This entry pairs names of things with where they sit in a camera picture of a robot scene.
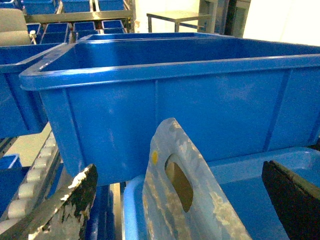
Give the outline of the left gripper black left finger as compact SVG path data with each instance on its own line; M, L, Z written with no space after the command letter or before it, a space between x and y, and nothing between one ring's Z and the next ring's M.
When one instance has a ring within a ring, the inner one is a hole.
M4 231L2 240L84 240L98 182L89 164L24 218Z

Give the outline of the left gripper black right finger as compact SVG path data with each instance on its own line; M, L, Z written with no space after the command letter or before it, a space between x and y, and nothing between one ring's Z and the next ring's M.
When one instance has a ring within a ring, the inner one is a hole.
M320 188L274 160L264 161L262 182L291 240L320 238Z

